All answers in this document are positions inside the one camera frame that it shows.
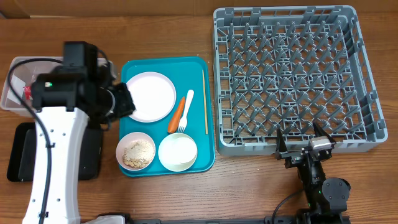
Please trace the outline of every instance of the wooden stick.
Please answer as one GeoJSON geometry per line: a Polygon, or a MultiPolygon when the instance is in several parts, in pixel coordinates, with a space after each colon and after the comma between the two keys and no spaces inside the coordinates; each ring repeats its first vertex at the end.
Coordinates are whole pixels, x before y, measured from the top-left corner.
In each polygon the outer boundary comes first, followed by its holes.
{"type": "Polygon", "coordinates": [[[206,134],[208,134],[207,131],[207,108],[206,108],[206,85],[205,85],[205,71],[202,70],[202,75],[203,75],[203,99],[205,99],[205,126],[206,126],[206,134]]]}

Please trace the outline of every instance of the cable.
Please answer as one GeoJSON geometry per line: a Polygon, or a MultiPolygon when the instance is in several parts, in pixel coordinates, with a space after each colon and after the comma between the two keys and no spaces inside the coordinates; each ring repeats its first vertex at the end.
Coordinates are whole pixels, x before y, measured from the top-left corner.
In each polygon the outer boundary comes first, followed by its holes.
{"type": "Polygon", "coordinates": [[[294,193],[292,193],[291,195],[287,196],[287,198],[285,198],[283,201],[281,201],[281,203],[278,204],[278,206],[276,206],[274,213],[272,214],[272,218],[271,218],[271,224],[275,224],[275,216],[276,213],[278,212],[278,209],[285,203],[287,202],[289,199],[291,199],[292,197],[300,194],[301,192],[303,192],[304,189],[300,189],[294,193]]]}
{"type": "Polygon", "coordinates": [[[109,131],[112,128],[112,122],[110,120],[109,117],[105,117],[107,119],[108,122],[108,127],[106,127],[106,129],[101,128],[101,131],[109,131]]]}
{"type": "Polygon", "coordinates": [[[106,56],[105,52],[103,52],[101,49],[97,49],[97,51],[105,58],[106,60],[106,66],[109,69],[109,73],[112,75],[112,71],[111,71],[111,62],[109,62],[108,57],[106,56]]]}
{"type": "Polygon", "coordinates": [[[13,73],[13,71],[18,66],[26,64],[26,63],[30,63],[30,62],[56,62],[56,63],[62,63],[62,61],[57,60],[57,59],[52,59],[52,58],[32,58],[32,59],[28,59],[28,60],[16,63],[15,65],[13,65],[10,68],[10,70],[8,71],[8,74],[7,74],[7,84],[9,86],[10,90],[15,95],[15,97],[20,101],[20,103],[23,105],[23,107],[28,110],[30,115],[32,115],[32,117],[39,124],[40,128],[43,131],[43,135],[44,135],[45,142],[46,142],[46,146],[45,147],[47,148],[47,175],[46,175],[46,178],[45,178],[45,187],[44,187],[44,194],[43,194],[42,209],[41,209],[40,214],[39,214],[39,216],[40,216],[39,224],[43,224],[44,223],[44,218],[46,217],[47,200],[48,200],[48,197],[49,197],[50,178],[51,178],[51,165],[52,165],[52,163],[51,163],[51,148],[53,147],[53,145],[51,145],[51,143],[50,143],[49,133],[47,132],[42,120],[40,120],[40,118],[29,107],[29,105],[17,94],[17,92],[15,91],[14,87],[11,84],[11,74],[13,73]]]}
{"type": "MultiPolygon", "coordinates": [[[[309,187],[311,187],[311,183],[312,183],[312,172],[311,172],[311,165],[310,165],[310,156],[308,154],[306,154],[307,157],[307,165],[308,165],[308,170],[309,170],[309,174],[308,174],[308,185],[307,185],[307,189],[309,187]]],[[[292,197],[300,194],[301,192],[304,191],[305,188],[300,189],[294,193],[292,193],[291,195],[289,195],[287,198],[285,198],[283,201],[281,201],[281,203],[278,204],[278,206],[276,206],[274,213],[272,214],[272,218],[271,218],[271,224],[275,224],[275,216],[276,213],[278,212],[278,209],[285,203],[287,202],[289,199],[291,199],[292,197]]]]}

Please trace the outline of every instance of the white fork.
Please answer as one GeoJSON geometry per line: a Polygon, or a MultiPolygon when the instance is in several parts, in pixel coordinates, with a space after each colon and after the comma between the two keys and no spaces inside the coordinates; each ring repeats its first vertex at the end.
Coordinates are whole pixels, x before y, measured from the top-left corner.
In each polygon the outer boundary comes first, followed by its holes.
{"type": "Polygon", "coordinates": [[[182,115],[180,123],[178,124],[177,132],[183,133],[185,131],[185,128],[187,127],[188,124],[187,114],[189,107],[191,106],[192,99],[193,99],[193,90],[188,90],[187,100],[185,102],[185,107],[184,107],[184,114],[182,115]]]}

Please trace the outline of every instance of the white bowl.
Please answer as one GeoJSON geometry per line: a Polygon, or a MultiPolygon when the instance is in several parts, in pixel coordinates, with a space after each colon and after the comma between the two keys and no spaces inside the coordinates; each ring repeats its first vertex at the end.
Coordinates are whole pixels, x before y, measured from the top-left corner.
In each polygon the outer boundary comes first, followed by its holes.
{"type": "Polygon", "coordinates": [[[163,139],[163,141],[159,145],[159,150],[158,150],[158,156],[160,163],[168,170],[173,171],[173,172],[181,172],[189,169],[196,161],[197,156],[198,156],[198,148],[197,145],[195,144],[194,140],[184,134],[184,133],[174,133],[171,135],[168,135],[166,138],[163,139]],[[191,151],[192,153],[188,153],[194,155],[193,158],[186,160],[186,158],[181,158],[181,155],[179,154],[179,150],[176,150],[175,143],[177,142],[178,139],[181,138],[187,138],[192,140],[193,144],[189,145],[189,148],[186,148],[186,150],[191,151]]]}
{"type": "Polygon", "coordinates": [[[139,170],[145,169],[154,160],[155,153],[156,153],[156,146],[155,146],[154,140],[152,140],[152,138],[149,135],[147,135],[145,133],[140,133],[140,132],[135,132],[135,133],[130,133],[130,134],[125,135],[119,141],[118,146],[116,147],[116,159],[118,160],[118,163],[123,168],[125,168],[126,170],[129,170],[129,171],[139,171],[139,170]],[[154,156],[152,157],[152,159],[150,160],[148,165],[146,165],[144,168],[140,168],[140,169],[125,165],[125,163],[123,162],[124,149],[126,147],[128,147],[129,145],[131,145],[132,142],[138,141],[138,140],[148,141],[154,147],[154,156]]]}

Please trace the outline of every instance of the teal tray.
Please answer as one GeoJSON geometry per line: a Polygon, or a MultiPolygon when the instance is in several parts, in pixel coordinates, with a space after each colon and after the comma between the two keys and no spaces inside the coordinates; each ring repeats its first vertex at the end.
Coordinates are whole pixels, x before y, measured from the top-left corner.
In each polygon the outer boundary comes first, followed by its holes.
{"type": "Polygon", "coordinates": [[[153,123],[141,123],[130,117],[120,120],[119,139],[133,132],[148,134],[155,142],[156,155],[149,166],[140,171],[129,171],[119,166],[123,174],[129,177],[145,177],[152,175],[168,175],[204,172],[210,169],[215,161],[215,142],[213,135],[213,114],[211,112],[211,97],[208,81],[207,65],[200,57],[159,58],[147,60],[132,60],[125,64],[121,72],[121,81],[127,83],[134,75],[142,72],[159,72],[169,78],[174,84],[177,99],[173,110],[162,120],[153,123]],[[208,134],[205,130],[205,110],[203,102],[202,70],[205,72],[206,109],[208,134]],[[159,144],[168,135],[167,126],[183,96],[188,90],[195,92],[188,112],[188,125],[185,134],[191,136],[198,146],[198,157],[191,168],[183,172],[167,170],[159,161],[159,144]]]}

